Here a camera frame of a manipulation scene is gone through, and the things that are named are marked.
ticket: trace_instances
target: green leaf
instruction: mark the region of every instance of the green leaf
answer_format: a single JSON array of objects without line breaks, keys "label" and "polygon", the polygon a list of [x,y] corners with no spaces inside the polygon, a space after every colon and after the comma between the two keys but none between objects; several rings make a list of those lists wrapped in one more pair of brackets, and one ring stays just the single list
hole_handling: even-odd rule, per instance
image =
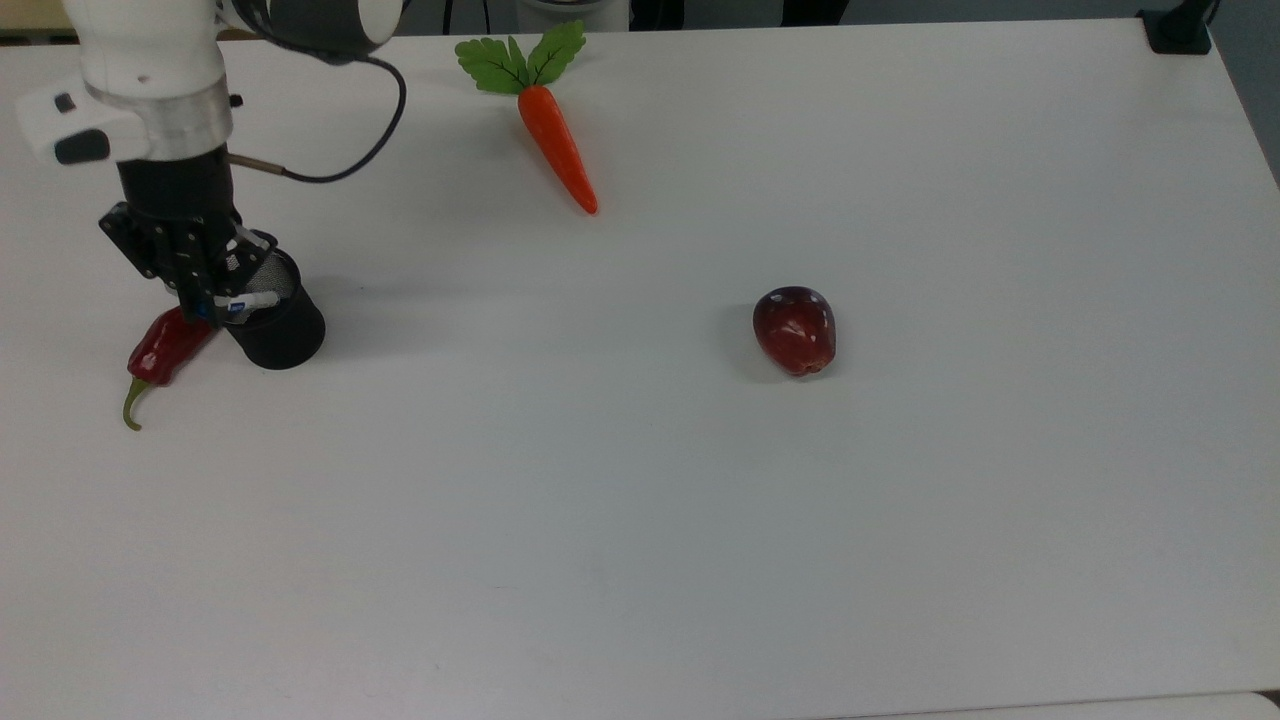
[{"label": "green leaf", "polygon": [[543,33],[541,42],[529,54],[530,85],[550,85],[584,45],[582,20],[562,23]]},{"label": "green leaf", "polygon": [[462,69],[476,81],[476,88],[508,95],[518,95],[525,88],[525,82],[520,78],[525,59],[521,58],[517,65],[502,41],[492,37],[468,40],[460,42],[453,51],[457,53]]},{"label": "green leaf", "polygon": [[516,45],[516,38],[507,36],[507,45],[511,47],[511,64],[516,67],[516,74],[520,76],[520,82],[525,87],[529,87],[529,65],[525,64],[525,55],[521,54],[520,46]]}]

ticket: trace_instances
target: red apple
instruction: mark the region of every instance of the red apple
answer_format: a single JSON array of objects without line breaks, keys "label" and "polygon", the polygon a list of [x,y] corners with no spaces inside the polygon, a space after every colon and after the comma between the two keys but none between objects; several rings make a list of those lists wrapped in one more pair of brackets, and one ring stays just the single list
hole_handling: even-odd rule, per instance
[{"label": "red apple", "polygon": [[755,340],[787,374],[817,373],[836,357],[836,316],[808,287],[780,287],[755,304]]}]

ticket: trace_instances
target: gray floor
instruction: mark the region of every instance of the gray floor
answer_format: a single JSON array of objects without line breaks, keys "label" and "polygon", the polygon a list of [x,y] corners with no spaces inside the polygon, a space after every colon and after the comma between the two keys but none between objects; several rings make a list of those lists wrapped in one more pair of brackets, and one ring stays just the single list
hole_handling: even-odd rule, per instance
[{"label": "gray floor", "polygon": [[[516,32],[518,0],[490,0],[494,35]],[[1139,8],[1166,9],[1178,0],[850,0],[842,24],[1132,18]],[[413,0],[401,32],[436,35],[444,0]],[[686,0],[686,28],[774,27],[781,0]],[[484,32],[480,0],[454,0],[456,35]],[[1222,0],[1213,37],[1271,173],[1280,178],[1280,0]]]}]

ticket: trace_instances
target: table surface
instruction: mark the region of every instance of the table surface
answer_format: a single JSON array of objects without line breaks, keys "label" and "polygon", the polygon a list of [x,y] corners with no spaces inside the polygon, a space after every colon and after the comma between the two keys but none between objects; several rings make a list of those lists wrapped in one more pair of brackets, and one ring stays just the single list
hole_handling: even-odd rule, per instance
[{"label": "table surface", "polygon": [[[224,46],[232,150],[394,86]],[[1280,193],[1137,20],[594,36],[584,215],[452,41],[237,170],[329,323],[172,305],[0,113],[0,715],[780,719],[1280,687]],[[0,105],[74,72],[0,51]],[[836,363],[759,354],[808,284]]]}]

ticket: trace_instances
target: orange carrot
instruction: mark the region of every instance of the orange carrot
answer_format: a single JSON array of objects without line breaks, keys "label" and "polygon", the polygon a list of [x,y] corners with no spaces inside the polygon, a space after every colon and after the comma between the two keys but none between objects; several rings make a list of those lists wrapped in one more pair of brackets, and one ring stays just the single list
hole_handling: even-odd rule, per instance
[{"label": "orange carrot", "polygon": [[595,191],[591,190],[591,181],[586,179],[586,168],[582,167],[577,145],[568,132],[568,126],[564,124],[564,115],[556,104],[556,96],[545,86],[531,85],[520,91],[517,104],[520,118],[525,120],[529,135],[534,136],[543,156],[556,170],[556,177],[564,183],[573,200],[594,215],[599,210]]},{"label": "orange carrot", "polygon": [[573,20],[548,29],[529,54],[529,60],[525,60],[515,37],[508,37],[507,42],[492,37],[467,40],[453,50],[458,64],[476,81],[477,90],[517,96],[520,117],[556,170],[556,177],[564,183],[573,200],[594,215],[599,209],[595,191],[586,179],[564,115],[552,91],[547,90],[586,44],[582,27],[582,20]]}]

